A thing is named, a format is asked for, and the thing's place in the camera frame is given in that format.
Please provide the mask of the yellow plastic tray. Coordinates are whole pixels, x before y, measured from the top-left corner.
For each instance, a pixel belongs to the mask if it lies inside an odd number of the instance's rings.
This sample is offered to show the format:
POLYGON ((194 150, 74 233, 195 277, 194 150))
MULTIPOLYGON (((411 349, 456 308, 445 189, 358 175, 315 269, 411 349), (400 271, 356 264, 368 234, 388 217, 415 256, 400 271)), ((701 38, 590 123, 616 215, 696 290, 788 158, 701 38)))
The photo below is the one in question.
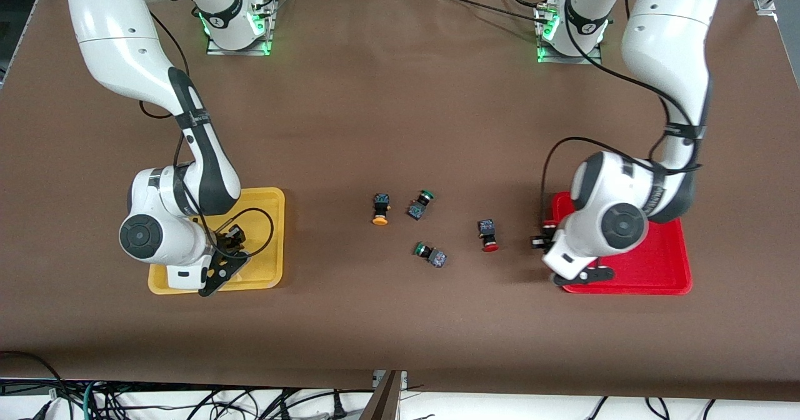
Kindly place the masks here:
MULTIPOLYGON (((280 282, 283 276, 285 207, 284 193, 278 187, 250 187, 242 190, 241 197, 228 215, 206 218, 209 228, 215 230, 244 209, 259 208, 268 212, 274 223, 269 246, 251 258, 237 275, 220 289, 222 292, 269 289, 280 282)), ((244 250, 249 254, 262 246, 271 232, 268 219, 259 212, 246 212, 223 230, 228 231, 235 224, 246 233, 244 250)))

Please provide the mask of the red plastic tray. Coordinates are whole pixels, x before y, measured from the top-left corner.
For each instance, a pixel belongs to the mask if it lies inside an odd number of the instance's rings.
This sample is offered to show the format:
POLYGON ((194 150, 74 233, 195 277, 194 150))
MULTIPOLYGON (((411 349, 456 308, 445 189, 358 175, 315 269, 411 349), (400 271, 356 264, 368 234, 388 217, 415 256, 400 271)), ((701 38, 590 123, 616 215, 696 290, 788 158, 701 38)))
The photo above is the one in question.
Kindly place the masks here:
POLYGON ((571 294, 649 296, 688 294, 693 284, 680 219, 666 224, 649 223, 642 244, 625 254, 603 257, 599 263, 614 270, 612 279, 578 279, 566 284, 560 276, 551 274, 551 281, 571 294))

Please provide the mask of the green push button switch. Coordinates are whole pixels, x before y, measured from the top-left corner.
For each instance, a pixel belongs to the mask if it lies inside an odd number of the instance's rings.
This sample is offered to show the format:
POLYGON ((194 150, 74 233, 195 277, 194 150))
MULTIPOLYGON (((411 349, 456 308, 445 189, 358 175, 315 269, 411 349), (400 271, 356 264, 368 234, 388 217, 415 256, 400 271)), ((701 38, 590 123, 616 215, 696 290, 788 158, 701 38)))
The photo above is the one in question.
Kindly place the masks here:
POLYGON ((442 268, 448 258, 441 250, 428 246, 423 242, 416 244, 414 248, 414 255, 423 258, 427 263, 434 266, 434 268, 442 268))
POLYGON ((419 221, 425 215, 426 210, 428 210, 429 203, 431 203, 434 198, 434 193, 429 192, 428 190, 420 191, 417 198, 409 203, 406 211, 407 215, 413 218, 415 221, 419 221))

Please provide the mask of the brown table mat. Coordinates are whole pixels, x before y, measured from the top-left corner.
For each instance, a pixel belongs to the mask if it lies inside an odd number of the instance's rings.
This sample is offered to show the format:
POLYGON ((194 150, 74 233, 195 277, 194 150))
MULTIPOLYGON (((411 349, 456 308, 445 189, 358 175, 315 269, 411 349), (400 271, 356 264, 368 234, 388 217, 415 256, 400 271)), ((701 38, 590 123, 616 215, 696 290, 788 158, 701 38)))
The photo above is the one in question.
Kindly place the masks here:
POLYGON ((800 90, 751 1, 720 1, 709 30, 682 218, 693 282, 677 297, 566 294, 528 241, 551 146, 587 136, 644 157, 655 94, 538 63, 522 19, 453 0, 289 0, 270 56, 206 55, 191 8, 152 10, 243 186, 285 193, 282 281, 149 292, 118 227, 179 129, 98 84, 68 1, 39 0, 0 89, 0 351, 64 378, 358 388, 402 369, 426 391, 800 400, 800 90), (435 198, 415 221, 422 190, 435 198))

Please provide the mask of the wooden post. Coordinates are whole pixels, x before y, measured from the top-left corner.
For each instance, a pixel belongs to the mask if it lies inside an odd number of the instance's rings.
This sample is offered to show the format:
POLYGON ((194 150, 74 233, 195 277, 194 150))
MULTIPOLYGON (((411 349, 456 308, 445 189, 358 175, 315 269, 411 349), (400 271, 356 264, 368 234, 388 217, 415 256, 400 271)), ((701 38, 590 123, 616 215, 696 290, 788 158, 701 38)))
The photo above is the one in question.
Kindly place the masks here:
POLYGON ((388 371, 388 375, 372 393, 358 420, 398 420, 398 403, 403 392, 400 372, 388 371))

